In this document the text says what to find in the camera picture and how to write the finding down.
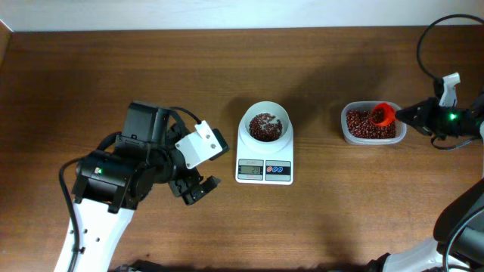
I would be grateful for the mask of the orange measuring scoop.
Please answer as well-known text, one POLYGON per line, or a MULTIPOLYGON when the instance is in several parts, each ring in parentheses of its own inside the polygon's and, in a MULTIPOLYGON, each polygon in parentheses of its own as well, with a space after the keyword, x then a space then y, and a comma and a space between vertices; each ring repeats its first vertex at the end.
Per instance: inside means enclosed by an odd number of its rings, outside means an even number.
POLYGON ((388 103, 376 105, 370 113, 370 121, 378 127, 387 127, 396 120, 396 111, 388 103))

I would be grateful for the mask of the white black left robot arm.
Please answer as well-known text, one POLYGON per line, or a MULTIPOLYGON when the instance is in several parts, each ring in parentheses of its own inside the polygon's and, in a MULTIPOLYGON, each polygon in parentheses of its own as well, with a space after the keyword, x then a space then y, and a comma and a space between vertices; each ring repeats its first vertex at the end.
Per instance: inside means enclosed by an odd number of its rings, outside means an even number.
POLYGON ((138 204, 155 184, 168 184, 190 206, 220 179, 197 166, 228 152, 221 132, 198 119, 189 131, 181 107, 130 103, 122 131, 90 154, 61 166, 59 182, 70 223, 55 269, 106 271, 138 204))

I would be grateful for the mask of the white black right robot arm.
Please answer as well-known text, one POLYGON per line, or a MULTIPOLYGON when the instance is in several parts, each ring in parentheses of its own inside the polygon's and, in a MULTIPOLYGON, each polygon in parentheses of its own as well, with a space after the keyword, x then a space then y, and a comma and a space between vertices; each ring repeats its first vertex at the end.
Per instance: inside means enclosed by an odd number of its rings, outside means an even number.
MULTIPOLYGON (((467 109, 442 106, 431 97, 398 110, 396 118, 429 135, 430 142, 448 137, 483 141, 483 94, 467 109)), ((483 179, 450 202, 436 220, 433 235, 400 253, 369 261, 363 271, 482 271, 483 179)))

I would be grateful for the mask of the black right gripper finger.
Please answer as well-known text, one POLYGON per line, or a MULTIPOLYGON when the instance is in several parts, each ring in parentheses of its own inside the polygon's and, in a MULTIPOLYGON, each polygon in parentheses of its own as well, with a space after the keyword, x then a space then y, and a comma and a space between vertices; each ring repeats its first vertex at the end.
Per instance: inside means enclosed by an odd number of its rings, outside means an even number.
POLYGON ((410 115, 410 116, 402 116, 402 115, 396 115, 396 118, 400 121, 405 123, 406 125, 412 127, 413 129, 419 131, 422 129, 420 125, 420 118, 415 115, 410 115))
POLYGON ((401 110, 397 110, 395 117, 415 117, 418 115, 419 108, 420 102, 412 106, 402 108, 401 110))

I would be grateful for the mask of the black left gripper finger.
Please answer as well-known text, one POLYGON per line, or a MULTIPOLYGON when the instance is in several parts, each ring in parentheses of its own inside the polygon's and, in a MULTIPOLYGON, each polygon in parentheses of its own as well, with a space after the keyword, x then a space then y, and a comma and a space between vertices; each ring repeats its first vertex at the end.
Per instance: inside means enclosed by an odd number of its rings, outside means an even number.
POLYGON ((203 183, 191 186, 187 192, 182 194, 182 199, 187 206, 193 205, 212 190, 216 189, 221 181, 220 178, 210 176, 203 183))
POLYGON ((200 179, 183 177, 169 182, 169 187, 176 197, 200 197, 201 191, 200 179))

